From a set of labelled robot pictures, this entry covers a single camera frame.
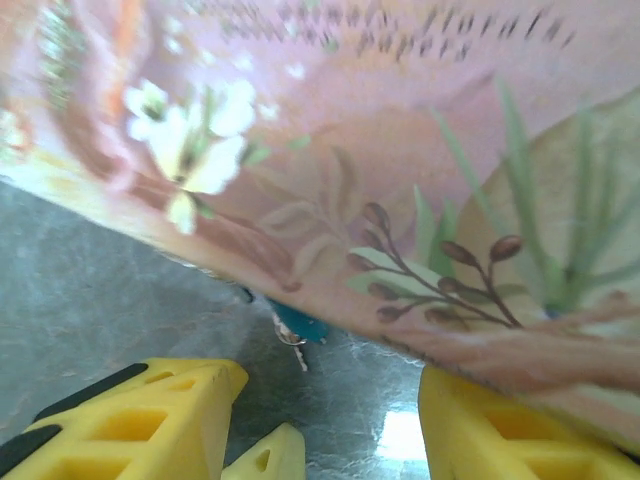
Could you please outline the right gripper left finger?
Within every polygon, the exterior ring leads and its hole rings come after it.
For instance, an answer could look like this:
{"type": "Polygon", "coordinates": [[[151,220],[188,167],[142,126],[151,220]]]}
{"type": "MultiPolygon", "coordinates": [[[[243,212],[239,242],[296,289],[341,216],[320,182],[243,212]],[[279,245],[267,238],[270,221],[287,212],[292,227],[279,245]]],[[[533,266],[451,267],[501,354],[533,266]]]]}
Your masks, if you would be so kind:
{"type": "Polygon", "coordinates": [[[45,407],[1,446],[4,479],[218,479],[247,372],[149,358],[45,407]]]}

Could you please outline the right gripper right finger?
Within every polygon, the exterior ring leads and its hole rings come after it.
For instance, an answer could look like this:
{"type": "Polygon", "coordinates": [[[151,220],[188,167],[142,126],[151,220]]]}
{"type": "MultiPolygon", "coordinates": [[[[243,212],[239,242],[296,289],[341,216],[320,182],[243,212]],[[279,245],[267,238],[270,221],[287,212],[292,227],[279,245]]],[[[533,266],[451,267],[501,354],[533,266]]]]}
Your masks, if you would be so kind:
{"type": "Polygon", "coordinates": [[[615,447],[434,367],[422,370],[418,411],[435,480],[639,477],[615,447]]]}

